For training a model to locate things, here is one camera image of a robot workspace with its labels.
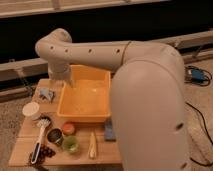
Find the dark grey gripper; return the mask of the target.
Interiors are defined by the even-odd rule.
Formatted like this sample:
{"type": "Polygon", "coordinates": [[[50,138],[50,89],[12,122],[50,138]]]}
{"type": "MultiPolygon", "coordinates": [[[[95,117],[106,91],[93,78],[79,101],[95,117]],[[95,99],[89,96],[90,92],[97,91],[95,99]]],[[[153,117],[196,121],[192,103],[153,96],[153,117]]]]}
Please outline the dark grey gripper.
{"type": "Polygon", "coordinates": [[[56,64],[49,63],[48,64],[48,75],[52,80],[64,80],[67,81],[71,88],[74,88],[74,81],[71,78],[71,69],[70,66],[66,63],[56,64]]]}

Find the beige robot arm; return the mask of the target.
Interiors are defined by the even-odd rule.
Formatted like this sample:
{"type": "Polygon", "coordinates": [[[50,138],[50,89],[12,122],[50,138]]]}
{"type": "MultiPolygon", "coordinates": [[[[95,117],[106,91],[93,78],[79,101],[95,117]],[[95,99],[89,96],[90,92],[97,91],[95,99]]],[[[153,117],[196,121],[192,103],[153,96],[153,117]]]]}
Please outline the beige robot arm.
{"type": "Polygon", "coordinates": [[[74,43],[58,28],[38,40],[37,55],[53,80],[70,79],[70,64],[114,73],[113,129],[124,171],[191,171],[183,58],[155,41],[74,43]]]}

